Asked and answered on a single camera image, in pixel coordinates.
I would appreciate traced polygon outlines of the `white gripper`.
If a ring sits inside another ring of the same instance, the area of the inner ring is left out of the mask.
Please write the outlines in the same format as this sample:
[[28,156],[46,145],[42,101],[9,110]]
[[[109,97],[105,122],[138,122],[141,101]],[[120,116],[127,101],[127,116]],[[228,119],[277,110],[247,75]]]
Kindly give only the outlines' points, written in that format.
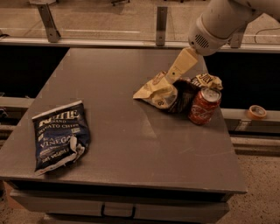
[[222,17],[206,21],[200,16],[191,26],[188,41],[191,47],[183,48],[167,72],[166,79],[174,83],[198,63],[198,54],[216,53],[230,38],[228,21]]

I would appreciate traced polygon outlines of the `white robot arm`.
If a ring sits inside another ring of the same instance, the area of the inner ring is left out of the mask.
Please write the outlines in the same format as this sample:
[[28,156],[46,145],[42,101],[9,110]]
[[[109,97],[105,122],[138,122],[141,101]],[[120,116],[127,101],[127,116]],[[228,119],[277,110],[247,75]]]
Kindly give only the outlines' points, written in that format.
[[191,25],[188,43],[201,56],[218,52],[224,45],[239,48],[248,24],[267,14],[280,21],[280,0],[210,0]]

